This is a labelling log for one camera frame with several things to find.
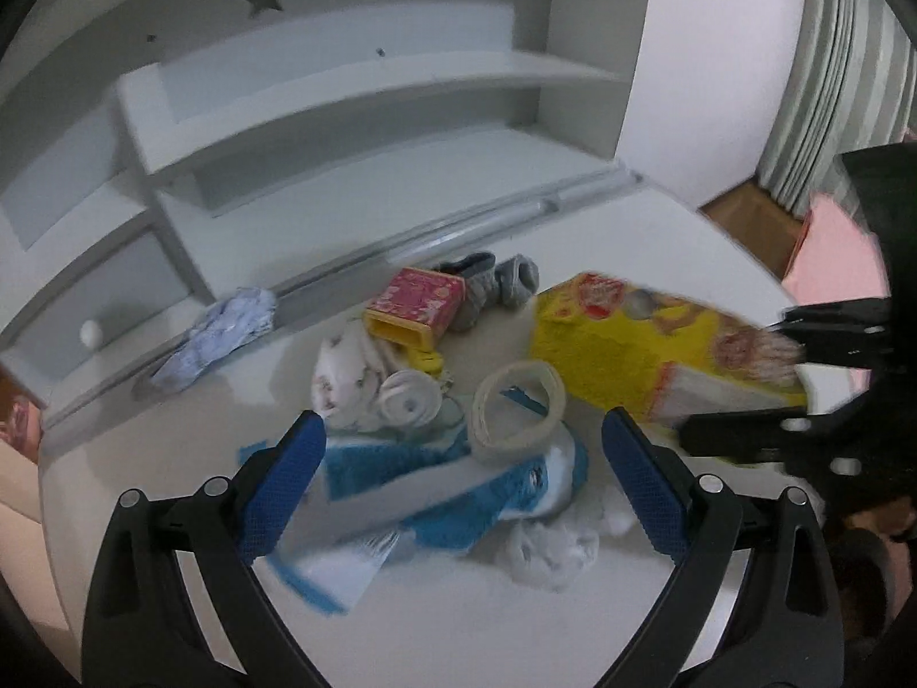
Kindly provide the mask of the blue white plastic wrapper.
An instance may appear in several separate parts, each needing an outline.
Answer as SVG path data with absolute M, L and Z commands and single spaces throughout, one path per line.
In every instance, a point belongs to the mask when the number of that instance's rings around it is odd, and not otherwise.
M 472 455 L 463 423 L 423 444 L 331 435 L 267 564 L 312 609 L 345 615 L 384 565 L 463 556 L 502 522 L 563 511 L 587 469 L 565 424 L 544 451 L 510 463 Z

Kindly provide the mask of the yellow snack bag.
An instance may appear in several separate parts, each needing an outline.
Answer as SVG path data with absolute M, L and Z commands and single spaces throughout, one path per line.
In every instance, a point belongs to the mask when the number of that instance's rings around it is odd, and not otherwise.
M 801 354 L 729 312 L 597 272 L 539 294 L 530 339 L 570 396 L 667 429 L 692 415 L 805 408 Z

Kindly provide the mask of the white crumpled plastic wrapper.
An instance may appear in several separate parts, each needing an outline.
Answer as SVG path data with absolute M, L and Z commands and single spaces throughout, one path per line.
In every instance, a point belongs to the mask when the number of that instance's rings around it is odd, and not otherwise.
M 513 583 L 563 592 L 598 561 L 605 539 L 636 526 L 633 506 L 616 482 L 588 484 L 550 519 L 500 523 L 472 550 L 471 559 L 494 565 Z

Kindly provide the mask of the white patterned cloth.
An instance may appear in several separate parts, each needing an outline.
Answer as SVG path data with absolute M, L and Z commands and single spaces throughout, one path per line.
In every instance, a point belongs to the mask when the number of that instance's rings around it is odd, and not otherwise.
M 382 384 L 406 368 L 397 348 L 376 339 L 362 320 L 323 340 L 312 373 L 312 410 L 332 430 L 376 432 L 384 425 L 376 407 Z

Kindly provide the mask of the white tape roll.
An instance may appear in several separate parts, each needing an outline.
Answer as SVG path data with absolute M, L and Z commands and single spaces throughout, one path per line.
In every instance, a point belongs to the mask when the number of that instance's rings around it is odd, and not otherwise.
M 472 455 L 516 463 L 542 454 L 566 413 L 566 388 L 547 362 L 515 362 L 489 374 L 467 411 Z

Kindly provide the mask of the blue patterned crumpled cloth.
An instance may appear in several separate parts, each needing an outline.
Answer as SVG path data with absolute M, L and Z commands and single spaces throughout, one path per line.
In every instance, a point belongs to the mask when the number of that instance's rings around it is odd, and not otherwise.
M 262 287 L 243 287 L 212 304 L 168 359 L 143 377 L 135 393 L 140 398 L 164 398 L 185 392 L 225 357 L 269 334 L 277 307 L 277 295 Z

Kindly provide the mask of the pink bed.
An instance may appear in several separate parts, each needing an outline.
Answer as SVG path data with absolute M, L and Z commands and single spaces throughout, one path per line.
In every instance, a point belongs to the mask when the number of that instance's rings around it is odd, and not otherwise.
M 877 238 L 822 193 L 812 199 L 782 284 L 799 304 L 889 295 Z

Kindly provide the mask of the pink yellow small box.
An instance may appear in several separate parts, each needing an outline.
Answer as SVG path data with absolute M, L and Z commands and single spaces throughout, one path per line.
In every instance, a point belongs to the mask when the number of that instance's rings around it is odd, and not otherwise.
M 439 377 L 445 359 L 437 345 L 465 300 L 461 276 L 404 267 L 362 314 L 371 337 L 398 346 L 413 370 Z

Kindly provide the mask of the grey sock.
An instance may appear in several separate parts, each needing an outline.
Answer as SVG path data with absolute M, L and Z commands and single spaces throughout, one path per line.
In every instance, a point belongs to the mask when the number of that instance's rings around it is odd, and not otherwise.
M 538 266 L 526 255 L 511 256 L 500 263 L 494 253 L 476 252 L 457 261 L 437 264 L 434 270 L 460 276 L 465 281 L 463 302 L 449 325 L 453 333 L 466 333 L 474 328 L 490 307 L 519 311 L 539 289 Z

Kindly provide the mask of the grey drawer with knob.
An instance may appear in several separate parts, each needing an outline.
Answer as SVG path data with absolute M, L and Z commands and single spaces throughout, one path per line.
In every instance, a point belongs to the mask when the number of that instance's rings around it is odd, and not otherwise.
M 159 238 L 140 234 L 41 307 L 2 351 L 2 365 L 20 381 L 61 381 L 96 351 L 190 294 Z

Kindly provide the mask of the white grey shelf unit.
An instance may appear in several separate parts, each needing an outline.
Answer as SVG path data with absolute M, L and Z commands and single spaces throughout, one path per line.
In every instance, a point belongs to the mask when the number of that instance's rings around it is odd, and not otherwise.
M 154 233 L 191 294 L 61 381 L 96 419 L 243 287 L 288 320 L 591 205 L 648 0 L 2 0 L 2 351 Z

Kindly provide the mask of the grey striped curtain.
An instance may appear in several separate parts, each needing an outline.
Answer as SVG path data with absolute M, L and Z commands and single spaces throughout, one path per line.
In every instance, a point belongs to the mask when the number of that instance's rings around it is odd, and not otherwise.
M 914 98 L 914 46 L 886 0 L 805 0 L 758 184 L 797 219 L 819 193 L 861 219 L 839 155 L 903 142 Z

